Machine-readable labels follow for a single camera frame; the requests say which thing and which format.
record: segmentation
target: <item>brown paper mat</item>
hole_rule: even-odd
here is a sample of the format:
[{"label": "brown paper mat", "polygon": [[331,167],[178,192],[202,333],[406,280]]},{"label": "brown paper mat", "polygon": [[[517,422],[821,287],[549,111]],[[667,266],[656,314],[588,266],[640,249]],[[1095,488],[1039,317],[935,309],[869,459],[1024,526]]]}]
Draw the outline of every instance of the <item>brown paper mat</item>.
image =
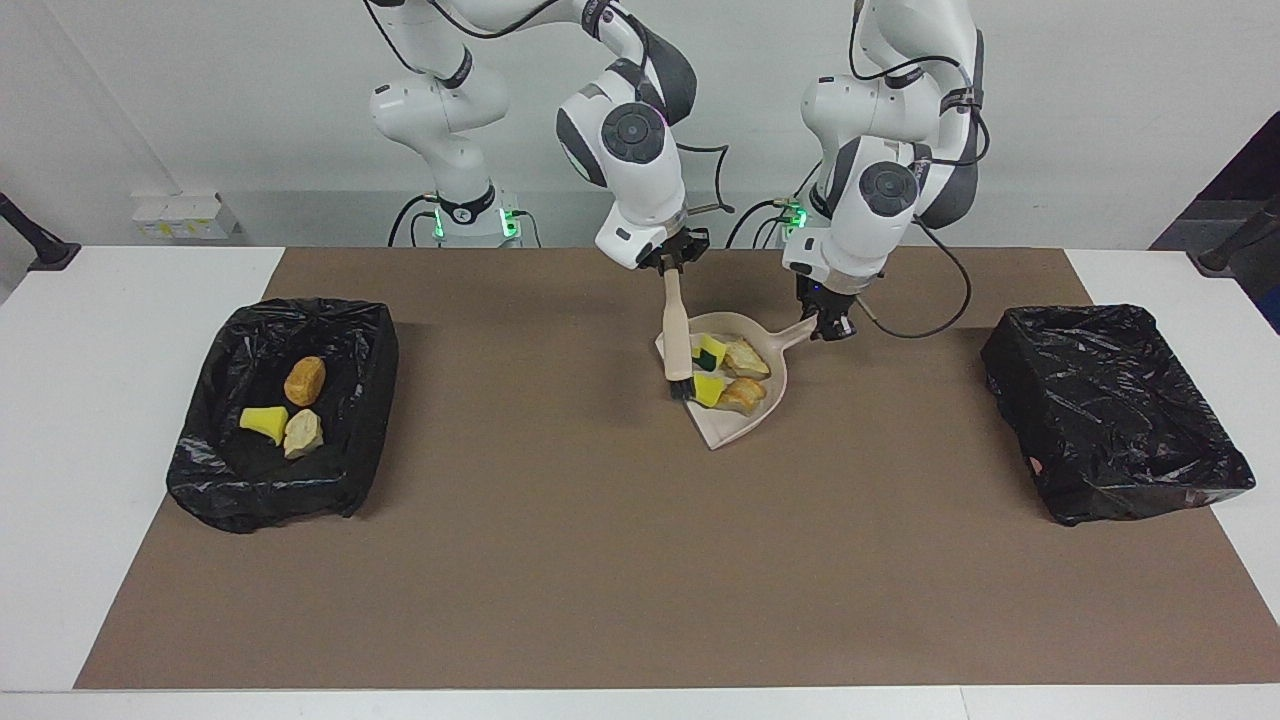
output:
[{"label": "brown paper mat", "polygon": [[[289,250],[268,296],[388,302],[399,389],[355,520],[234,537],[159,512],[79,688],[668,688],[1280,682],[1280,630],[1204,511],[1061,528],[978,350],[1085,304],[1059,251],[966,251],[924,342],[863,322],[717,454],[664,400],[662,286],[581,251]],[[691,314],[795,320],[776,254],[712,254]],[[928,327],[955,270],[869,296]]]}]

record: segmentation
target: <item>dustpan handle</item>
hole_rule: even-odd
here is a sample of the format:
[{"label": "dustpan handle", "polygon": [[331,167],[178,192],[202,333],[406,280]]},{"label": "dustpan handle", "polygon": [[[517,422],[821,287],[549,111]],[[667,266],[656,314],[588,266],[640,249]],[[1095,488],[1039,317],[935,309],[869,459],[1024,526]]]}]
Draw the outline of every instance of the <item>dustpan handle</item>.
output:
[{"label": "dustpan handle", "polygon": [[813,338],[813,333],[818,329],[818,316],[813,315],[805,318],[799,323],[791,325],[790,328],[776,333],[773,336],[773,345],[781,350],[794,347],[801,342]]}]

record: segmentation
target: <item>white table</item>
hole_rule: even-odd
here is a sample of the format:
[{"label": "white table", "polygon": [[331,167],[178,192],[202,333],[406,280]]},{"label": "white table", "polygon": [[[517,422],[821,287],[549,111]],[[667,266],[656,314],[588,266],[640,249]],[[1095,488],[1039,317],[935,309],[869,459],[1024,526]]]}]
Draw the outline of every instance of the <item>white table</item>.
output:
[{"label": "white table", "polygon": [[[279,249],[86,247],[0,305],[0,717],[938,719],[1280,717],[1280,685],[617,692],[74,693],[164,497],[209,341],[256,302]],[[1178,254],[1071,251],[1100,304],[1149,309],[1248,456],[1258,488],[1215,512],[1280,611],[1280,338],[1230,281]],[[93,432],[74,443],[70,427]]]}]

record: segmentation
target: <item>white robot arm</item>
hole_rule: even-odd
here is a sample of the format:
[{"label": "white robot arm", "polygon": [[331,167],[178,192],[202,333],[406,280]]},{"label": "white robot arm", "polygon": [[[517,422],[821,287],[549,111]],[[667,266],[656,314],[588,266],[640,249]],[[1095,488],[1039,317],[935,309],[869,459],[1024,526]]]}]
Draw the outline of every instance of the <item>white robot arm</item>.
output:
[{"label": "white robot arm", "polygon": [[577,172],[616,197],[596,246],[630,269],[680,266],[705,250],[705,237],[685,228],[685,186],[669,129],[691,111],[696,76],[678,50],[617,1],[371,1],[406,64],[426,73],[375,91],[375,120],[384,135],[428,160],[442,206],[454,222],[457,209],[463,218],[480,217],[495,195],[483,152],[456,133],[497,122],[507,111],[502,78],[475,63],[454,32],[492,38],[571,22],[618,56],[561,106],[556,120]]},{"label": "white robot arm", "polygon": [[823,161],[805,199],[813,225],[783,252],[804,315],[818,315],[828,341],[856,332],[849,309],[910,223],[941,228],[969,211],[986,132],[984,50],[968,0],[858,0],[850,51],[854,74],[805,94]]},{"label": "white robot arm", "polygon": [[506,82],[475,61],[426,0],[371,3],[392,46],[419,73],[374,91],[369,101],[374,123],[389,140],[426,160],[435,176],[440,228],[449,245],[508,243],[508,200],[493,183],[480,146],[457,135],[507,115]]}]

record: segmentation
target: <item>black trash bag liner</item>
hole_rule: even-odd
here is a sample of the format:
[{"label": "black trash bag liner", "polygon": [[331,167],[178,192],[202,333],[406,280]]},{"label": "black trash bag liner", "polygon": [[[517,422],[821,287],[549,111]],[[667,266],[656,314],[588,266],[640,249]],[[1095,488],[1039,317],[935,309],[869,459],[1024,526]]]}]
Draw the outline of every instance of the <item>black trash bag liner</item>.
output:
[{"label": "black trash bag liner", "polygon": [[[283,405],[294,363],[316,355],[326,379],[311,407],[324,446],[296,461],[239,428],[246,407]],[[270,300],[237,310],[200,370],[166,478],[169,493],[204,523],[251,533],[291,518],[351,518],[378,471],[396,393],[399,343],[385,305]]]},{"label": "black trash bag liner", "polygon": [[982,360],[1064,525],[1201,507],[1256,484],[1142,307],[1015,307]]}]

